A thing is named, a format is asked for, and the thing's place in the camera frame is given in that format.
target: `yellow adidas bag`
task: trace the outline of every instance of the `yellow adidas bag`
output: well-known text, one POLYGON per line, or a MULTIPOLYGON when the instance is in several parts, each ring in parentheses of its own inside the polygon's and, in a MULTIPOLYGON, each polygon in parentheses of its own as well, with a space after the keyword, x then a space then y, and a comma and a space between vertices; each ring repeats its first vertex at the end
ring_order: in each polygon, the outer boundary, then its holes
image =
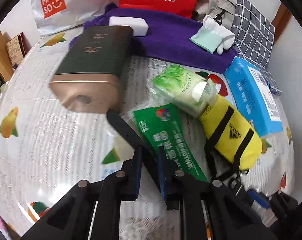
POLYGON ((214 149, 232 164, 229 175, 246 171, 254 165, 262 151, 261 139, 224 97, 218 94, 214 106, 207 107, 200 121, 207 137, 204 150, 209 167, 212 160, 208 155, 214 149))

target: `bed sheet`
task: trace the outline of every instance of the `bed sheet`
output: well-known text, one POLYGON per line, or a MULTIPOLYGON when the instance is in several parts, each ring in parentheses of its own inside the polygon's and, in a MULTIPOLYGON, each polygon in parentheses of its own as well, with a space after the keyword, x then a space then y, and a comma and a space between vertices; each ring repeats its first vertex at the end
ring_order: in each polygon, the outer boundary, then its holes
MULTIPOLYGON (((69 42, 81 31, 80 27, 65 31, 61 34, 64 41, 52 46, 46 44, 52 44, 47 41, 54 35, 41 38, 14 73, 0 101, 0 125, 11 109, 18 109, 15 135, 4 138, 0 133, 0 215, 19 235, 40 218, 41 214, 32 206, 35 202, 50 208, 79 180, 99 181, 122 165, 121 161, 101 164, 112 150, 116 136, 105 115, 71 112, 48 88, 68 51, 69 42)), ((125 118, 133 109, 159 104, 147 84, 170 64, 154 58, 131 57, 123 100, 125 118)), ((182 67, 194 72, 203 71, 182 67)), ((215 74, 227 87, 227 100, 235 105, 226 79, 215 74)), ((293 143, 287 136, 288 121, 280 98, 274 98, 284 132, 267 138, 267 152, 241 178, 246 189, 255 187, 267 195, 276 192, 281 181, 284 191, 290 193, 294 183, 293 143)), ((209 178, 201 124, 186 113, 179 113, 185 140, 209 178)), ((179 212, 166 211, 165 203, 144 167, 138 200, 121 203, 119 236, 123 240, 179 238, 179 212)))

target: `white eraser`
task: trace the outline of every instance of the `white eraser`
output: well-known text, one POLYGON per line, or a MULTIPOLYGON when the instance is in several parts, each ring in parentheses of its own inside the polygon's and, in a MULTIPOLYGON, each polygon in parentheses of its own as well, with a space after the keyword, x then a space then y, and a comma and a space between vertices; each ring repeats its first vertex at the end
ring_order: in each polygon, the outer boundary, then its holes
POLYGON ((133 29, 133 36, 145 36, 149 26, 142 18, 111 16, 109 25, 130 26, 133 29))

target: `miniso shopping bag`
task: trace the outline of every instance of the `miniso shopping bag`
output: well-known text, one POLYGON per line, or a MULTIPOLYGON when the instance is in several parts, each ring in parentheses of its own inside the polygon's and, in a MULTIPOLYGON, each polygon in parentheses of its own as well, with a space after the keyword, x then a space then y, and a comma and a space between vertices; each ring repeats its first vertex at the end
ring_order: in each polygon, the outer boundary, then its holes
POLYGON ((225 180, 239 171, 248 171, 262 152, 262 142, 250 123, 221 95, 200 117, 207 137, 204 151, 212 179, 216 169, 211 151, 219 152, 230 164, 230 171, 216 179, 225 180))
POLYGON ((48 36, 104 14, 109 0, 32 0, 34 20, 41 36, 48 36))

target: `metal screw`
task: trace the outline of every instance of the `metal screw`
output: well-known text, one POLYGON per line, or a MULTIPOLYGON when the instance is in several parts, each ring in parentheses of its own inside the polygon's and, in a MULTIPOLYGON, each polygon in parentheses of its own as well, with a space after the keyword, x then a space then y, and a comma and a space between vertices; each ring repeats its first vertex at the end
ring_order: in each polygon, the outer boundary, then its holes
POLYGON ((236 186, 236 180, 234 180, 233 182, 231 182, 231 188, 234 188, 236 186))
POLYGON ((182 170, 177 170, 174 172, 175 176, 177 177, 183 177, 184 176, 184 172, 182 170))
POLYGON ((215 186, 215 187, 221 187, 222 186, 222 182, 220 180, 215 179, 212 182, 212 185, 215 186))
POLYGON ((87 186, 87 181, 86 180, 81 180, 78 182, 79 187, 86 187, 87 186))
POLYGON ((89 104, 92 102, 91 98, 85 95, 78 95, 77 99, 84 104, 89 104))
POLYGON ((117 173, 115 173, 115 175, 119 178, 124 177, 125 176, 125 171, 117 171, 117 173))

